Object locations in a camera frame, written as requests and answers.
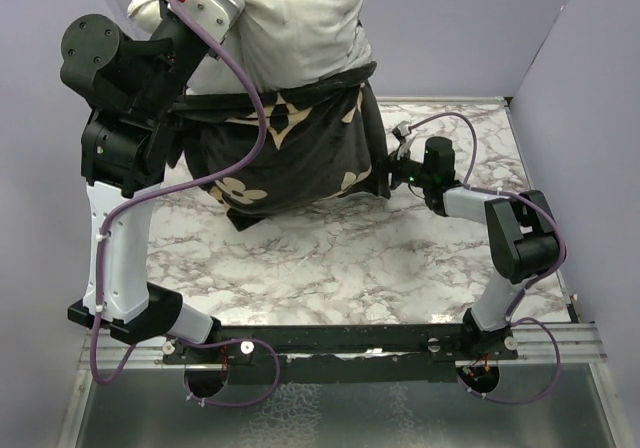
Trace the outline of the black pillowcase with cream flowers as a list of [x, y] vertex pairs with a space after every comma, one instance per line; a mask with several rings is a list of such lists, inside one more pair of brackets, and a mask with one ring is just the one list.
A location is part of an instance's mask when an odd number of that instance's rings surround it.
[[[245, 168], [201, 185], [243, 231], [312, 203], [366, 193], [387, 199], [386, 133], [370, 78], [339, 74], [261, 94], [267, 135]], [[253, 147], [258, 118], [245, 94], [184, 95], [172, 107], [169, 158], [193, 178], [221, 171]]]

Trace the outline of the white pillow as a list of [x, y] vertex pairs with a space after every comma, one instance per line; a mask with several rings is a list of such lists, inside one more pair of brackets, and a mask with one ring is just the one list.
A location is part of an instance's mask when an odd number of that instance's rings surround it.
[[376, 69], [360, 21], [364, 0], [244, 0], [223, 48], [261, 93]]

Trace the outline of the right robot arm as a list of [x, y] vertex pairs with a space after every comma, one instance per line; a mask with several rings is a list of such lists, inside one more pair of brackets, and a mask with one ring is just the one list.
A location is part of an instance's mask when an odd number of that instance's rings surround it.
[[403, 135], [398, 139], [398, 148], [389, 156], [390, 187], [404, 183], [418, 188], [433, 213], [486, 227], [493, 272], [482, 295], [465, 312], [459, 335], [461, 351], [481, 359], [506, 335], [526, 291], [565, 261], [566, 244], [542, 192], [469, 187], [456, 178], [449, 139], [429, 138], [421, 162], [410, 156], [412, 142]]

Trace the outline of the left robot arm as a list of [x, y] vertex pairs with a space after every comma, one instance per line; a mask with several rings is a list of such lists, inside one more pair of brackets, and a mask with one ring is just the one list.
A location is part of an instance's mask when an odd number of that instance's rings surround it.
[[86, 328], [107, 327], [128, 345], [181, 338], [206, 363], [220, 353], [218, 321], [147, 280], [148, 197], [160, 189], [174, 139], [167, 114], [208, 52], [166, 0], [157, 2], [161, 22], [147, 41], [130, 38], [100, 14], [74, 20], [61, 40], [61, 81], [91, 108], [81, 175], [94, 238], [85, 295], [67, 317]]

